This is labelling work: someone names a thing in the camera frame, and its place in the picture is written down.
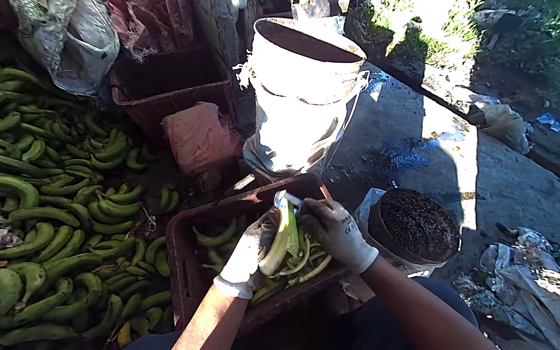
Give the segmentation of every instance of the brown plastic crate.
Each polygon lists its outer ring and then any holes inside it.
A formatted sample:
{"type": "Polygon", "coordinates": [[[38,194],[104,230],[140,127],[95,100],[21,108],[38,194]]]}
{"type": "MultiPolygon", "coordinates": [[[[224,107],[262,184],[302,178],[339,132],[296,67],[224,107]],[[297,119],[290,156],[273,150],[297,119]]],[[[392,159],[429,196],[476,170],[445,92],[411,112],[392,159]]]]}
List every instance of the brown plastic crate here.
{"type": "MultiPolygon", "coordinates": [[[[170,271],[172,306],[175,314],[180,316],[176,324],[177,329],[183,329],[191,320],[212,284],[208,269],[202,267],[200,259],[195,254],[199,246],[192,226],[200,227],[205,224],[208,226],[214,220],[227,223],[231,218],[244,213],[262,215],[273,205],[274,195],[281,189],[285,189],[299,198],[332,198],[321,179],[313,174],[302,174],[234,195],[215,205],[206,204],[181,212],[172,218],[166,229],[166,238],[172,269],[170,271]]],[[[313,279],[283,290],[256,307],[248,308],[241,321],[238,336],[243,336],[347,274],[346,267],[332,260],[330,265],[313,279]]]]}
{"type": "Polygon", "coordinates": [[[110,80],[114,102],[155,142],[164,138],[164,117],[199,101],[216,104],[228,120],[237,121],[230,73],[208,47],[148,55],[142,64],[118,59],[110,80]]]}

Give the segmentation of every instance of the gloved hand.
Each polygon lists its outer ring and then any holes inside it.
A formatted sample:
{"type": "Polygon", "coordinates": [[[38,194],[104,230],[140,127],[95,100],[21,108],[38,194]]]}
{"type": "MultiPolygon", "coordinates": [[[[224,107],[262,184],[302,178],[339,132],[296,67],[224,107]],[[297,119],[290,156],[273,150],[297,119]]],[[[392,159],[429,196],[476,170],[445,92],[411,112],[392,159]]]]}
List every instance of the gloved hand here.
{"type": "Polygon", "coordinates": [[[215,286],[222,293],[230,297],[252,298],[252,291],[264,278],[258,271],[258,263],[265,258],[273,243],[279,216],[278,210],[272,207],[245,230],[222,272],[214,279],[215,286]]]}
{"type": "Polygon", "coordinates": [[[377,249],[362,238],[354,218],[337,201],[306,198],[298,214],[306,231],[317,236],[323,249],[354,273],[361,274],[377,258],[377,249]]]}

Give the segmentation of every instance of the forearm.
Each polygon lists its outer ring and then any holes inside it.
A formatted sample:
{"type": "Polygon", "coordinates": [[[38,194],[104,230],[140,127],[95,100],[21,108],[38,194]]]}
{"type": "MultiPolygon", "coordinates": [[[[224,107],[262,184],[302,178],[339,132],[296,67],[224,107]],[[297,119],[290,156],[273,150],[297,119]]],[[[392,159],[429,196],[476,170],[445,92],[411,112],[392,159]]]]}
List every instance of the forearm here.
{"type": "Polygon", "coordinates": [[[377,257],[362,277],[417,350],[496,349],[463,316],[382,257],[377,257]]]}
{"type": "Polygon", "coordinates": [[[230,349],[246,306],[248,300],[227,297],[212,285],[172,350],[230,349]]]}

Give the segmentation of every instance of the person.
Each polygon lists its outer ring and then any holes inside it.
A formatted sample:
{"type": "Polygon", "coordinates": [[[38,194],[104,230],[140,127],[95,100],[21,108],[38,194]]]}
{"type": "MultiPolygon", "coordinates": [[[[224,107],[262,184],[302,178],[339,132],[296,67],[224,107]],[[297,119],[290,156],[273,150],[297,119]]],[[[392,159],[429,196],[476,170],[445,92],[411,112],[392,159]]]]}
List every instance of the person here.
{"type": "MultiPolygon", "coordinates": [[[[431,278],[408,278],[362,238],[354,218],[336,201],[305,199],[298,213],[304,228],[333,259],[360,274],[375,292],[339,320],[343,349],[494,350],[471,309],[452,287],[431,278]]],[[[260,282],[258,263],[276,234],[275,208],[245,230],[233,255],[214,279],[190,323],[180,333],[145,336],[126,350],[227,350],[248,301],[260,282]]]]}

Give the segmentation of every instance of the concrete floor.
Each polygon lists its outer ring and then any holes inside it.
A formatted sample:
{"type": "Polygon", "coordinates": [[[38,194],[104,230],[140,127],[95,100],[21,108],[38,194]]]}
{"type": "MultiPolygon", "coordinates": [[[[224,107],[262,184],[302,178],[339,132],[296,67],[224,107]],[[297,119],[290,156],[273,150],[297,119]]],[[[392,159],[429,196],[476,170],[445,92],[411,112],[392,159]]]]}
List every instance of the concrete floor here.
{"type": "MultiPolygon", "coordinates": [[[[369,63],[363,69],[379,71],[369,63]]],[[[462,249],[434,276],[454,280],[478,266],[488,244],[510,241],[496,222],[532,228],[560,244],[560,179],[395,79],[381,92],[360,95],[330,164],[325,184],[350,212],[370,187],[388,189],[394,181],[430,196],[454,218],[462,227],[462,249]],[[442,133],[456,141],[440,137],[439,146],[416,151],[429,158],[426,165],[382,171],[378,160],[372,162],[382,144],[403,147],[405,139],[442,133]]]]}

